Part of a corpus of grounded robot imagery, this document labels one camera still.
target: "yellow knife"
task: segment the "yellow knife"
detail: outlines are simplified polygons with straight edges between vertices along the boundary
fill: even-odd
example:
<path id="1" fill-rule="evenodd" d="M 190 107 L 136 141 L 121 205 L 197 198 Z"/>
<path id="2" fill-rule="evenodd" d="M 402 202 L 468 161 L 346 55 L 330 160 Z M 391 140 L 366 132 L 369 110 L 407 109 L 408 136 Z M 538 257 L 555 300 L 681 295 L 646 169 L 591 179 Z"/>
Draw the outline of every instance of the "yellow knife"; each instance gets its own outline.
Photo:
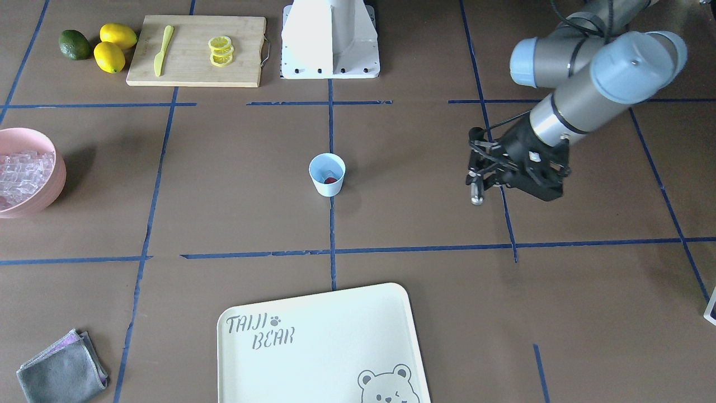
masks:
<path id="1" fill-rule="evenodd" d="M 154 56 L 154 75 L 157 77 L 162 75 L 162 65 L 164 64 L 164 55 L 167 53 L 167 47 L 169 46 L 169 40 L 172 39 L 174 33 L 174 27 L 167 25 L 164 28 L 164 37 L 162 37 L 162 49 Z"/>

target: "green avocado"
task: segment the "green avocado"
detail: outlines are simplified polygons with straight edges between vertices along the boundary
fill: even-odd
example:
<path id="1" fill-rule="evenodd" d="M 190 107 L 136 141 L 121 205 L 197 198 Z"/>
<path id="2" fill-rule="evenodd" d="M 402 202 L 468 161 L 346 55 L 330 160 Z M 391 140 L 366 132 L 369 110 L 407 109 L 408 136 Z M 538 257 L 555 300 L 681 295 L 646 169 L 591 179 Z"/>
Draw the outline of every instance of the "green avocado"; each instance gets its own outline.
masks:
<path id="1" fill-rule="evenodd" d="M 59 51 L 70 60 L 84 60 L 92 54 L 90 42 L 74 29 L 62 31 L 59 35 Z"/>

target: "light blue cup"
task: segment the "light blue cup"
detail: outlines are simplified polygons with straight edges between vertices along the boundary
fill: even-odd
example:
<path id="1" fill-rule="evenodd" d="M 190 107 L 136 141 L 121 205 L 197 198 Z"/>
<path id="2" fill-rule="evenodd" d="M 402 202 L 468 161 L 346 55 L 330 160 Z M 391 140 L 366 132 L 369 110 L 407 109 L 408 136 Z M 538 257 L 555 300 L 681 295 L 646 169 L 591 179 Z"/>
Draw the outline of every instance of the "light blue cup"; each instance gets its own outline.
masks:
<path id="1" fill-rule="evenodd" d="M 336 154 L 319 154 L 311 160 L 309 174 L 321 196 L 333 197 L 341 191 L 341 186 L 343 186 L 343 178 L 346 176 L 346 164 Z M 329 177 L 336 179 L 336 181 L 331 184 L 325 183 Z"/>

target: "cloth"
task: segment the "cloth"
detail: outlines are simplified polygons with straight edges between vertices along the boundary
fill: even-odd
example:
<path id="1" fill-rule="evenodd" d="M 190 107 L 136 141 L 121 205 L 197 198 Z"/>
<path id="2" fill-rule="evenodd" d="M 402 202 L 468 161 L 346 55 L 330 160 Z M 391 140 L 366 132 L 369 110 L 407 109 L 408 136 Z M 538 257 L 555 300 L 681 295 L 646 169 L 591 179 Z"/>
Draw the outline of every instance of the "cloth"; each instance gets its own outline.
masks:
<path id="1" fill-rule="evenodd" d="M 87 332 L 72 329 L 17 370 L 28 403 L 85 403 L 107 388 Z"/>

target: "stack of lemon slices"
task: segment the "stack of lemon slices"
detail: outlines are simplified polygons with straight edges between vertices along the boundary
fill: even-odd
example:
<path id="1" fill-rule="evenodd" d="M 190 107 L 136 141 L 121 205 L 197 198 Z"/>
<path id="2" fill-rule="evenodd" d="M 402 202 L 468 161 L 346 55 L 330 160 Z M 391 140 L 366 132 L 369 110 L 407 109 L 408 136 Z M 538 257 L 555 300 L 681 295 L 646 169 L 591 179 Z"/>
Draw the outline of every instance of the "stack of lemon slices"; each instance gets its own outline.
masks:
<path id="1" fill-rule="evenodd" d="M 230 37 L 214 37 L 209 41 L 210 61 L 216 67 L 224 67 L 233 61 L 233 45 Z"/>

